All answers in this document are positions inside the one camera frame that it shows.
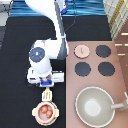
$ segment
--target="black cable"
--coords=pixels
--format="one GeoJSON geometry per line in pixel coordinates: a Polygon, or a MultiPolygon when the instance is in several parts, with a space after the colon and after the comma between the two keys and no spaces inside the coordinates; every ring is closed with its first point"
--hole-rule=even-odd
{"type": "Polygon", "coordinates": [[[66,31],[68,31],[75,23],[76,23],[76,15],[77,15],[77,9],[76,9],[76,3],[75,3],[75,0],[72,0],[71,2],[73,2],[73,10],[74,10],[74,21],[73,21],[73,23],[69,26],[69,27],[67,27],[66,29],[65,29],[65,32],[66,31]]]}

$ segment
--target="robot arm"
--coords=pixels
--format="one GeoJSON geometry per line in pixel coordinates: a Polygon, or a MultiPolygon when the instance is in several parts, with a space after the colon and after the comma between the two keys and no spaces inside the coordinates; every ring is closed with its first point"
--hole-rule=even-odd
{"type": "Polygon", "coordinates": [[[48,76],[51,76],[50,80],[53,82],[63,82],[64,73],[52,74],[49,60],[63,60],[69,53],[59,5],[54,0],[25,0],[25,2],[32,10],[47,16],[53,21],[57,37],[57,40],[37,40],[32,45],[29,52],[31,67],[28,70],[28,82],[37,84],[44,81],[48,76]]]}

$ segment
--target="white bowl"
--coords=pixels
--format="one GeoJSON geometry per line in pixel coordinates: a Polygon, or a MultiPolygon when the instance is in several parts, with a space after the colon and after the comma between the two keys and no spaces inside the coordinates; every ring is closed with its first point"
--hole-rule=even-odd
{"type": "Polygon", "coordinates": [[[99,87],[87,87],[76,98],[76,112],[79,118],[91,127],[105,127],[114,118],[112,97],[99,87]]]}

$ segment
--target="black circle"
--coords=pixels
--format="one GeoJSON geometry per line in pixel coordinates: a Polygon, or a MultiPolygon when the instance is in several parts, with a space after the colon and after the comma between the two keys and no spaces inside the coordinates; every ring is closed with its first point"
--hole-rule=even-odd
{"type": "Polygon", "coordinates": [[[98,70],[103,76],[112,76],[115,72],[114,66],[109,62],[100,63],[98,70]]]}
{"type": "Polygon", "coordinates": [[[102,58],[106,58],[111,54],[111,49],[106,45],[99,45],[96,48],[96,54],[102,58]]]}
{"type": "Polygon", "coordinates": [[[75,66],[75,72],[79,76],[87,76],[91,71],[91,68],[86,62],[79,62],[75,66]]]}

